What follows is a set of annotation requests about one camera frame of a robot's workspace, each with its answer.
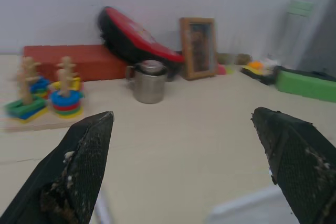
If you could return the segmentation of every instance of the red brick block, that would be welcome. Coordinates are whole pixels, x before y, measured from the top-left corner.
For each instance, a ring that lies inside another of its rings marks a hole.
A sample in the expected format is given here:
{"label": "red brick block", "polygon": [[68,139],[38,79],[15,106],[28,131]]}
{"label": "red brick block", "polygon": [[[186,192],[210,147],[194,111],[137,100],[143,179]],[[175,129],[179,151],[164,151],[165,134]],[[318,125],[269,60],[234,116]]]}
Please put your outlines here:
{"label": "red brick block", "polygon": [[79,73],[82,81],[122,79],[127,66],[103,45],[26,46],[24,57],[27,56],[41,63],[37,71],[50,81],[58,81],[56,65],[63,56],[72,58],[76,64],[74,72]]}

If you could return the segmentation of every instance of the stainless steel cup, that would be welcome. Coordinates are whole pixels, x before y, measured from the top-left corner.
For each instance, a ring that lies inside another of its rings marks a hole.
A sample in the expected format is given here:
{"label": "stainless steel cup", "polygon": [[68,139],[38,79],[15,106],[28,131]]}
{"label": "stainless steel cup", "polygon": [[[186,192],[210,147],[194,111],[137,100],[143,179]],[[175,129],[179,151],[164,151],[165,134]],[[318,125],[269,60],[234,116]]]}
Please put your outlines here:
{"label": "stainless steel cup", "polygon": [[126,78],[133,86],[134,98],[139,102],[152,104],[163,100],[167,70],[159,61],[146,60],[136,66],[127,66]]}

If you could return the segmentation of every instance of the beige table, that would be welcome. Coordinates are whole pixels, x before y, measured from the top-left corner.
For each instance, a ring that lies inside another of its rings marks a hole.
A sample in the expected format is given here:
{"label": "beige table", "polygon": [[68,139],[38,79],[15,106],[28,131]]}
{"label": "beige table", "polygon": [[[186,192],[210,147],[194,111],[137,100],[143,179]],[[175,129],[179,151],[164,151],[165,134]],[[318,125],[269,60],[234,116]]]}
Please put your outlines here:
{"label": "beige table", "polygon": [[[0,56],[2,104],[15,97],[9,78],[17,62]],[[137,102],[125,80],[85,86],[94,113],[115,114],[103,186],[119,224],[202,223],[214,206],[271,185],[250,120],[259,106],[310,121],[336,143],[336,104],[281,93],[241,73],[178,79],[152,105]],[[66,131],[0,133],[0,212]]]}

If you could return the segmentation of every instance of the red ring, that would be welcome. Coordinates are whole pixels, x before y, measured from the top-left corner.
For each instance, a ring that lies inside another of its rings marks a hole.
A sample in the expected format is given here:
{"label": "red ring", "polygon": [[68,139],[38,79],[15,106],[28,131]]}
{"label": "red ring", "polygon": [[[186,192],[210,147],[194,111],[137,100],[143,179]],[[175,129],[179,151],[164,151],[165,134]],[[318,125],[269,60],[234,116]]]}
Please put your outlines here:
{"label": "red ring", "polygon": [[71,106],[57,106],[57,105],[52,105],[55,110],[61,110],[61,111],[67,111],[67,110],[74,110],[80,105],[80,102],[75,103],[74,105]]}

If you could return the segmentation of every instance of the picture frame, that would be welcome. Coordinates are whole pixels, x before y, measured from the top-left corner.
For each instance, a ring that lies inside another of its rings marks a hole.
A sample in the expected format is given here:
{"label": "picture frame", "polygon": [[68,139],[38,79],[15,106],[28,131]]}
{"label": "picture frame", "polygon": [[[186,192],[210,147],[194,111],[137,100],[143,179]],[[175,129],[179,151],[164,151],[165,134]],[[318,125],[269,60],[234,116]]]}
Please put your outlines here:
{"label": "picture frame", "polygon": [[187,80],[215,76],[218,71],[215,19],[180,18],[183,77]]}

